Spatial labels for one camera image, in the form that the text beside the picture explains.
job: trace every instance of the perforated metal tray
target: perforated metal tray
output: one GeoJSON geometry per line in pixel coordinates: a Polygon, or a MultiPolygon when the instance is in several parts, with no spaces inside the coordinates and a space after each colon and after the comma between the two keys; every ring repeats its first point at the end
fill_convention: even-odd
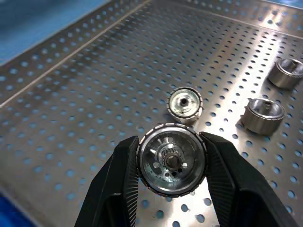
{"type": "MultiPolygon", "coordinates": [[[[196,129],[231,140],[303,225],[303,84],[266,80],[277,58],[303,58],[301,22],[300,10],[263,1],[97,9],[1,68],[1,190],[37,225],[73,226],[115,145],[172,122],[166,95],[191,86],[204,99],[196,129]],[[239,123],[256,97],[287,111],[272,137],[239,123]]],[[[139,189],[137,226],[218,225],[206,181],[176,199],[139,189]]]]}

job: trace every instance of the shiny metal surface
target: shiny metal surface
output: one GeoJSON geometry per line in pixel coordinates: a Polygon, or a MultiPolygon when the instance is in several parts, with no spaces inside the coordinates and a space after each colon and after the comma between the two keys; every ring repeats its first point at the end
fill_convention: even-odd
{"type": "Polygon", "coordinates": [[[292,90],[303,79],[303,63],[296,59],[279,59],[268,75],[268,80],[279,88],[292,90]]]}
{"type": "Polygon", "coordinates": [[[241,122],[246,129],[263,136],[271,136],[280,126],[285,116],[284,108],[265,98],[249,101],[241,122]]]}
{"type": "Polygon", "coordinates": [[[206,170],[203,142],[189,127],[167,123],[151,129],[137,150],[138,174],[153,192],[178,197],[193,192],[206,170]]]}
{"type": "MultiPolygon", "coordinates": [[[[291,35],[283,34],[288,32],[285,24],[280,30],[275,22],[265,25],[274,30],[261,27],[266,18],[278,18],[283,10],[288,13],[283,20],[298,15],[292,25],[299,25],[301,11],[268,2],[268,9],[262,9],[263,2],[257,2],[261,4],[257,12],[264,10],[266,16],[254,26],[255,20],[249,23],[246,16],[230,18],[232,11],[212,12],[222,4],[237,4],[211,4],[211,10],[207,6],[200,11],[171,1],[148,2],[54,70],[31,66],[35,74],[45,76],[0,110],[1,190],[42,226],[73,226],[91,179],[115,145],[135,134],[142,137],[158,124],[174,122],[166,109],[166,95],[189,86],[204,99],[196,130],[232,141],[303,225],[303,85],[285,91],[266,80],[278,59],[301,61],[301,31],[289,29],[291,35]],[[257,97],[285,107],[286,117],[271,137],[248,133],[239,124],[248,98],[257,97]]],[[[79,36],[94,28],[91,23],[87,26],[79,36]]],[[[26,60],[35,63],[30,57],[26,60]]],[[[12,81],[26,77],[26,72],[11,76],[7,73],[11,68],[6,66],[0,76],[12,81]]],[[[205,180],[194,193],[174,199],[139,186],[138,227],[218,224],[205,180]]]]}
{"type": "Polygon", "coordinates": [[[201,116],[203,99],[197,90],[191,87],[179,87],[170,93],[166,106],[177,122],[190,124],[201,116]]]}

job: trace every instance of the metal ring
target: metal ring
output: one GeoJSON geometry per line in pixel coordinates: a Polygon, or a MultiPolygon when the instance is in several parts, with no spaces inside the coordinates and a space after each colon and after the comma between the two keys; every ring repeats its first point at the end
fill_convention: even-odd
{"type": "Polygon", "coordinates": [[[196,121],[201,116],[202,106],[201,95],[191,87],[179,87],[173,90],[166,101],[168,112],[182,124],[196,121]]]}
{"type": "Polygon", "coordinates": [[[268,136],[278,129],[284,116],[285,110],[279,103],[255,98],[249,101],[241,121],[250,131],[268,136]]]}
{"type": "Polygon", "coordinates": [[[137,149],[137,169],[152,192],[178,197],[189,194],[202,182],[206,149],[200,137],[182,124],[167,123],[150,130],[137,149]]]}
{"type": "Polygon", "coordinates": [[[296,59],[279,59],[268,75],[275,86],[292,90],[303,78],[303,63],[296,59]]]}

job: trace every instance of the stainless steel tray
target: stainless steel tray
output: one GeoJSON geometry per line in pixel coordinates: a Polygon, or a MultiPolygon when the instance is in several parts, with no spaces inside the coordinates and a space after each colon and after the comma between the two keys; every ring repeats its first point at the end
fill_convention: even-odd
{"type": "MultiPolygon", "coordinates": [[[[115,145],[173,121],[166,95],[204,99],[196,129],[231,140],[303,225],[303,83],[279,90],[277,58],[303,57],[302,11],[265,1],[113,1],[0,71],[0,186],[40,226],[73,226],[115,145]],[[272,137],[245,131],[249,98],[287,111],[272,137]]],[[[216,226],[207,182],[188,196],[139,185],[137,226],[216,226]]]]}

